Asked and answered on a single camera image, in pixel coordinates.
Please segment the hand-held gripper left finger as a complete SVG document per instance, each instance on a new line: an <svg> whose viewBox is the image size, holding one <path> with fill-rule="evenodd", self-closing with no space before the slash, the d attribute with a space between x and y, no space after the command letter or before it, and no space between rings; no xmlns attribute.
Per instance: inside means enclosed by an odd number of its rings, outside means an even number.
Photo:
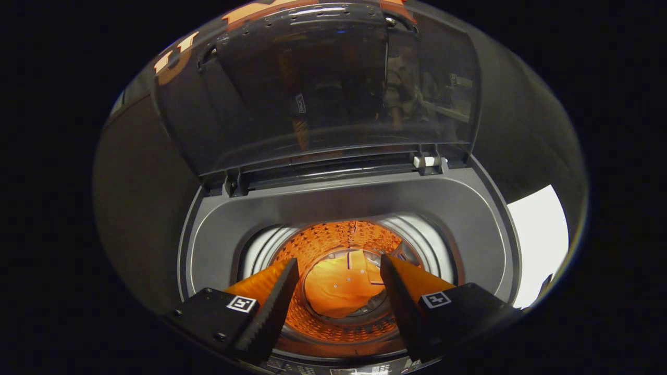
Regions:
<svg viewBox="0 0 667 375"><path fill-rule="evenodd" d="M299 280L298 259L284 259L224 290L203 288L164 322L205 351L259 365L277 344Z"/></svg>

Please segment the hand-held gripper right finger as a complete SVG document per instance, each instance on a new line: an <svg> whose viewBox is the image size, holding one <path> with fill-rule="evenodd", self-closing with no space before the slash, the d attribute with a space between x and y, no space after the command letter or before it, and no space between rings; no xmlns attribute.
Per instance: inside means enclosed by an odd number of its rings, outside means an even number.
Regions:
<svg viewBox="0 0 667 375"><path fill-rule="evenodd" d="M453 285L395 256L381 256L380 275L412 360L462 356L522 316L477 283Z"/></svg>

